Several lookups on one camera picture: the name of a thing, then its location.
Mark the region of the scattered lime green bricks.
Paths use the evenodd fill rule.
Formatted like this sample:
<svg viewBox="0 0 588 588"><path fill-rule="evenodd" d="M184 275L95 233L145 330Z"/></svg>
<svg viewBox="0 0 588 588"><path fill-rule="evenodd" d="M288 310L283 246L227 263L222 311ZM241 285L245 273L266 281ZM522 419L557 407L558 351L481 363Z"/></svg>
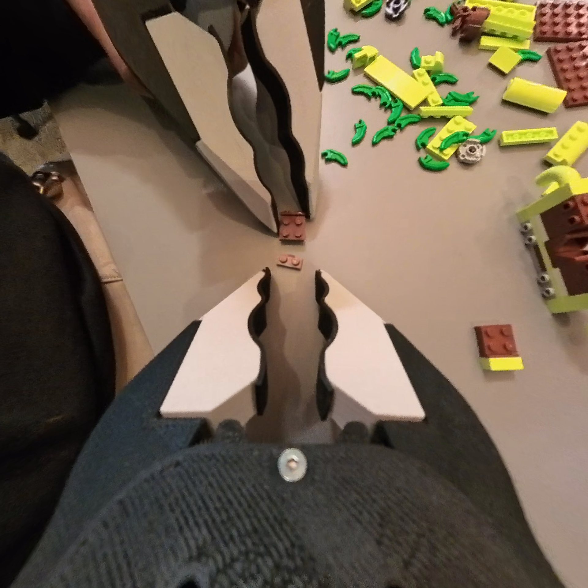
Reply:
<svg viewBox="0 0 588 588"><path fill-rule="evenodd" d="M453 2L459 1L452 1L445 10L438 6L425 7L424 19L452 29L450 6ZM463 43L455 39L461 46L477 44L479 50L492 52L488 68L504 79L523 63L539 63L544 57L548 59L548 48L567 43L533 40L538 1L535 4L514 1L462 2L469 8L487 7L490 15L477 40ZM435 126L422 128L415 140L416 151L422 152L418 158L419 166L429 172L442 172L449 167L450 158L456 157L455 153L463 142L474 138L487 147L497 135L497 130L492 128L475 134L477 126L470 120L480 98L475 91L457 92L450 89L446 95L440 93L440 86L459 82L459 78L447 70L442 51L423 55L419 47L413 48L409 55L410 71L403 70L370 45L349 48L346 60L353 69L362 70L370 81L353 85L351 92L367 99L377 99L379 107L388 112L386 125L376 130L371 137L373 146L393 139L408 126L424 120L445 121L445 126L439 130ZM567 93L558 87L554 76L553 81L554 85L546 85L519 76L511 77L500 101L541 115L554 114L564 107L563 99Z"/></svg>

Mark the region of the lime and brown brick assembly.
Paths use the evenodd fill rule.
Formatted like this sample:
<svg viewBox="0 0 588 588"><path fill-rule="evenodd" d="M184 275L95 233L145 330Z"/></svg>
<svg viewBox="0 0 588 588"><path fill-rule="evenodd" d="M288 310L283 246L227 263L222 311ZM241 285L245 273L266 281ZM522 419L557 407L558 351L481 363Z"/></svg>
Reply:
<svg viewBox="0 0 588 588"><path fill-rule="evenodd" d="M516 212L536 282L552 315L587 310L587 178L556 165L535 179L544 191Z"/></svg>

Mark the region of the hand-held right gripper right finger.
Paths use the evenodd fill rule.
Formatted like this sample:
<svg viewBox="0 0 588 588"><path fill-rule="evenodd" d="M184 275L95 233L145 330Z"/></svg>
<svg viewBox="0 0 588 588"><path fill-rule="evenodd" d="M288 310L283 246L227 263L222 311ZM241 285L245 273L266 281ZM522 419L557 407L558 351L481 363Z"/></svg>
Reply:
<svg viewBox="0 0 588 588"><path fill-rule="evenodd" d="M424 409L385 321L325 270L315 272L316 406L334 423L422 422Z"/></svg>

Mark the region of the person's left hand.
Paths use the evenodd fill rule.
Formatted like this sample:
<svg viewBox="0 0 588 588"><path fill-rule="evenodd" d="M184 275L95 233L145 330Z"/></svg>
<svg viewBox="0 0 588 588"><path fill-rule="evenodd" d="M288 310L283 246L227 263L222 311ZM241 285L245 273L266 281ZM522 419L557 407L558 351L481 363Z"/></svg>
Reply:
<svg viewBox="0 0 588 588"><path fill-rule="evenodd" d="M231 77L241 74L249 64L242 35L242 25L248 11L249 7L246 1L233 1L232 35L227 50L228 70Z"/></svg>

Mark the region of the grey round plate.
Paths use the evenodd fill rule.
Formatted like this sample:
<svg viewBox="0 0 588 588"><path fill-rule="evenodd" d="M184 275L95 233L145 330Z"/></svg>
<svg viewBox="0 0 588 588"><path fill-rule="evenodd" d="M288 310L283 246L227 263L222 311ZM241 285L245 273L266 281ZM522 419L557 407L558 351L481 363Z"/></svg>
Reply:
<svg viewBox="0 0 588 588"><path fill-rule="evenodd" d="M479 139L470 138L459 146L455 155L463 165L476 165L485 157L486 145Z"/></svg>

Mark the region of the large brown studded plate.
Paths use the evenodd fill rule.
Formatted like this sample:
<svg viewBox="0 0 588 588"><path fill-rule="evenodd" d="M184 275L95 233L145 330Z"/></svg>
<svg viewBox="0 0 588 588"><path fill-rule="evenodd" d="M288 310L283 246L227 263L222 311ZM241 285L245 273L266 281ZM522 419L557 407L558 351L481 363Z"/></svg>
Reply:
<svg viewBox="0 0 588 588"><path fill-rule="evenodd" d="M566 108L587 106L587 41L558 43L546 51Z"/></svg>
<svg viewBox="0 0 588 588"><path fill-rule="evenodd" d="M587 40L587 1L538 1L535 42Z"/></svg>

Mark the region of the brown stem cluster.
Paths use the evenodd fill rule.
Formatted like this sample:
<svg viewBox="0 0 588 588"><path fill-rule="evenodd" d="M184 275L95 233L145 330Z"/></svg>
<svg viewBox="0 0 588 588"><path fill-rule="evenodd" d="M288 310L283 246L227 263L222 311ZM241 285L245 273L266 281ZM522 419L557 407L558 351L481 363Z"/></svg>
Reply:
<svg viewBox="0 0 588 588"><path fill-rule="evenodd" d="M483 24L490 15L490 10L484 6L468 7L459 1L451 4L450 14L453 17L451 36L458 38L460 42L468 43L481 36Z"/></svg>

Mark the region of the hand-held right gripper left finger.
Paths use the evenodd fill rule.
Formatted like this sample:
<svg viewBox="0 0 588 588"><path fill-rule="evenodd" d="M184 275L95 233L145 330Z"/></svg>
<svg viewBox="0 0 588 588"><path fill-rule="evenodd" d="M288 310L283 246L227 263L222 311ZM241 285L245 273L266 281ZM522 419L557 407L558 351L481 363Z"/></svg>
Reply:
<svg viewBox="0 0 588 588"><path fill-rule="evenodd" d="M198 321L159 412L165 418L233 419L246 425L268 402L266 352L269 268L253 275Z"/></svg>

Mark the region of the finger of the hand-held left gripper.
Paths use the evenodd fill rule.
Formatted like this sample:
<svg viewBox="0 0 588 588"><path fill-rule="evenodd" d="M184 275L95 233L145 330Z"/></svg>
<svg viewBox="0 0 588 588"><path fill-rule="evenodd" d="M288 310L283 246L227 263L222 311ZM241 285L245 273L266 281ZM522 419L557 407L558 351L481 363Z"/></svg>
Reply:
<svg viewBox="0 0 588 588"><path fill-rule="evenodd" d="M315 214L322 121L322 2L246 1L245 52L276 112L300 210Z"/></svg>
<svg viewBox="0 0 588 588"><path fill-rule="evenodd" d="M196 150L257 220L276 233L275 199L231 113L229 71L220 43L178 12L145 24L194 124Z"/></svg>

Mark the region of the brown brick with lime slope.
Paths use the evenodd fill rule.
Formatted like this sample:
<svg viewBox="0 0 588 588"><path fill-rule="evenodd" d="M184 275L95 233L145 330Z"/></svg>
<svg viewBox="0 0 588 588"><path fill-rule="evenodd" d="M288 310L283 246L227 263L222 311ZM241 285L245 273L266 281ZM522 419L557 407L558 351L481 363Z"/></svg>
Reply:
<svg viewBox="0 0 588 588"><path fill-rule="evenodd" d="M482 370L497 372L524 369L510 323L478 325L474 326L473 331Z"/></svg>

